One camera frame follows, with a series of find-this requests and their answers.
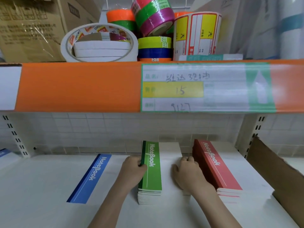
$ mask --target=right hand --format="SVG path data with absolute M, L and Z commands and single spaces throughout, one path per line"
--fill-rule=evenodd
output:
M 173 164 L 172 166 L 173 178 L 177 184 L 191 195 L 198 193 L 201 190 L 210 189 L 214 187 L 207 182 L 198 163 L 194 161 L 193 157 L 182 157 L 180 168 Z

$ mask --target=price label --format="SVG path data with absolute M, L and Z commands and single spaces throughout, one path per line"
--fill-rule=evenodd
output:
M 143 64 L 141 111 L 275 112 L 269 64 Z
M 15 109 L 21 69 L 21 65 L 0 65 L 0 110 Z

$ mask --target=orange tape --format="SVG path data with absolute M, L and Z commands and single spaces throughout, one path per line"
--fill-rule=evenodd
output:
M 141 62 L 170 62 L 172 58 L 140 58 Z
M 110 10 L 106 13 L 108 22 L 116 22 L 121 20 L 135 21 L 134 14 L 129 9 Z
M 175 19 L 177 19 L 180 16 L 186 15 L 186 14 L 192 14 L 193 12 L 187 12 L 187 11 L 181 11 L 181 12 L 176 12 L 174 13 Z

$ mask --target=orange shelf edge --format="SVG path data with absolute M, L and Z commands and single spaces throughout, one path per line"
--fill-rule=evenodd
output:
M 277 112 L 304 112 L 304 60 L 237 62 L 269 62 Z M 15 111 L 140 112 L 142 64 L 24 63 Z

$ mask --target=stack of tape rolls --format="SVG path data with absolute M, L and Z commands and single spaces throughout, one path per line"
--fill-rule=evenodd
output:
M 146 37 L 138 39 L 138 57 L 143 62 L 172 61 L 172 40 L 169 37 Z
M 144 37 L 160 36 L 174 22 L 174 12 L 168 0 L 135 0 L 131 10 Z
M 130 38 L 128 42 L 83 41 L 76 43 L 80 38 L 91 33 L 120 31 Z M 74 45 L 76 56 L 72 54 Z M 60 50 L 67 62 L 137 61 L 138 41 L 130 30 L 122 26 L 111 23 L 103 25 L 92 23 L 68 32 L 61 41 Z
M 109 10 L 107 13 L 108 23 L 116 24 L 125 27 L 132 31 L 135 35 L 138 32 L 134 14 L 129 9 Z
M 180 55 L 215 54 L 222 15 L 197 12 L 178 17 L 174 22 L 173 60 Z
M 174 13 L 175 19 L 177 19 L 180 16 L 186 15 L 186 14 L 191 14 L 193 12 L 187 12 L 187 11 L 181 11 L 181 12 L 176 12 Z M 166 37 L 170 37 L 173 39 L 174 35 L 174 25 L 170 27 L 170 29 L 166 32 Z
M 280 0 L 281 59 L 304 58 L 304 0 Z

